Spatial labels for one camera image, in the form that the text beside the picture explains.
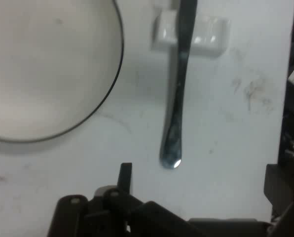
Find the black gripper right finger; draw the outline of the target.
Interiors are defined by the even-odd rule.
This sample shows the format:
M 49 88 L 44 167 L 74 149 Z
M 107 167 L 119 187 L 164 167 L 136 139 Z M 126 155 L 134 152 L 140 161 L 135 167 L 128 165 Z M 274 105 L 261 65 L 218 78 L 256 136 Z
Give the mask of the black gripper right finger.
M 277 164 L 266 166 L 263 192 L 273 210 L 280 215 L 270 237 L 294 237 L 294 178 Z

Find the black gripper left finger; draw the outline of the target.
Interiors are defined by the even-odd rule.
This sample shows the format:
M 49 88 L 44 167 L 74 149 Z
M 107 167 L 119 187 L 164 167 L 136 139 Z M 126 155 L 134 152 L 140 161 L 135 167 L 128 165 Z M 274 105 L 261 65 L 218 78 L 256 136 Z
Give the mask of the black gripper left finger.
M 130 194 L 132 164 L 122 163 L 116 187 L 88 200 L 65 196 L 56 206 L 50 237 L 187 237 L 189 224 L 155 202 Z

